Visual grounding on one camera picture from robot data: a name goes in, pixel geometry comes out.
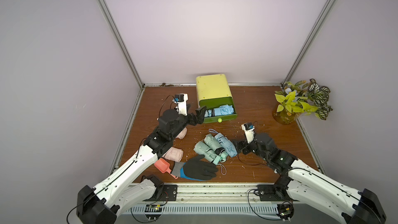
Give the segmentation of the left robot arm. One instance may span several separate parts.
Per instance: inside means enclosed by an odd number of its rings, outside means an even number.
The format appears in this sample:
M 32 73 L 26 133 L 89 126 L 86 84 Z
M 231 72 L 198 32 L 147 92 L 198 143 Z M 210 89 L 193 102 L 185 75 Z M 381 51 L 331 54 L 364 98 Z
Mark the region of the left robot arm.
M 159 117 L 158 126 L 126 163 L 94 187 L 86 185 L 79 191 L 76 215 L 80 221 L 83 224 L 113 224 L 136 204 L 160 195 L 163 183 L 154 175 L 138 185 L 131 186 L 131 183 L 163 157 L 186 126 L 202 124 L 205 112 L 206 107 L 185 115 L 166 110 Z

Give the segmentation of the dark green top drawer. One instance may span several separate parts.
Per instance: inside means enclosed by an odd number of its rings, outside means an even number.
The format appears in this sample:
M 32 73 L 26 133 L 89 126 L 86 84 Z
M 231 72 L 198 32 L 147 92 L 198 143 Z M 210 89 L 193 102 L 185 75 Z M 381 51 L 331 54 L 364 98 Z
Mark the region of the dark green top drawer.
M 214 99 L 202 99 L 199 107 L 206 107 L 204 123 L 221 123 L 237 118 L 237 112 L 231 96 Z

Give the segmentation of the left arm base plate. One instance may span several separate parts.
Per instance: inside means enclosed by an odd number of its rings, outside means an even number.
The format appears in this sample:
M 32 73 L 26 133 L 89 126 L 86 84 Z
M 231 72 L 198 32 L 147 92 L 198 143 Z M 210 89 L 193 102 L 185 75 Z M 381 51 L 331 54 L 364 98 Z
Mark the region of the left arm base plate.
M 175 184 L 163 185 L 160 189 L 157 189 L 154 195 L 144 200 L 145 203 L 156 202 L 156 201 L 171 201 L 174 202 L 177 199 L 178 186 Z

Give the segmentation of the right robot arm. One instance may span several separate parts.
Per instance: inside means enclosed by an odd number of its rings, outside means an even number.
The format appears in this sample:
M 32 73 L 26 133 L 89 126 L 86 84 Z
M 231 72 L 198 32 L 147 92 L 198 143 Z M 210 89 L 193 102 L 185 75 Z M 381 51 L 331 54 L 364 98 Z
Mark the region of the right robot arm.
M 238 153 L 254 153 L 279 174 L 273 185 L 279 199 L 305 203 L 341 224 L 384 224 L 387 216 L 378 196 L 368 189 L 359 191 L 311 168 L 295 155 L 279 149 L 266 133 L 254 134 L 252 141 L 234 141 Z

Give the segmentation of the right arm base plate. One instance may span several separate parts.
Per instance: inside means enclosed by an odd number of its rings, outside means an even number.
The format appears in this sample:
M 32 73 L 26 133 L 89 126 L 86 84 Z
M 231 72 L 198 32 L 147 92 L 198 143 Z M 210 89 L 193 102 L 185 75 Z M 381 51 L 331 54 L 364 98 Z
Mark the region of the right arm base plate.
M 292 198 L 287 193 L 287 188 L 279 185 L 258 185 L 255 190 L 255 195 L 260 198 L 260 201 L 282 201 L 290 202 Z

